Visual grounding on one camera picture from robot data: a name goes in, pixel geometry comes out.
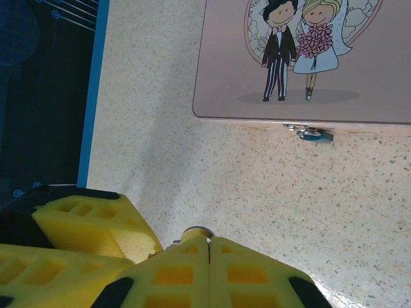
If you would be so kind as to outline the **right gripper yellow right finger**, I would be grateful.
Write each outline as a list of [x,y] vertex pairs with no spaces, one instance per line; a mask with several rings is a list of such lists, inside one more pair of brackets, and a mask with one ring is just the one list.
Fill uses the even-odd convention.
[[211,239],[211,307],[331,307],[305,272],[222,237]]

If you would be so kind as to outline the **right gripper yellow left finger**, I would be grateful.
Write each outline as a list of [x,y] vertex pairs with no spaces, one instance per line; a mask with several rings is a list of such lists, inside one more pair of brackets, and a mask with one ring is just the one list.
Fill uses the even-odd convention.
[[122,271],[93,307],[209,307],[209,243],[181,242]]

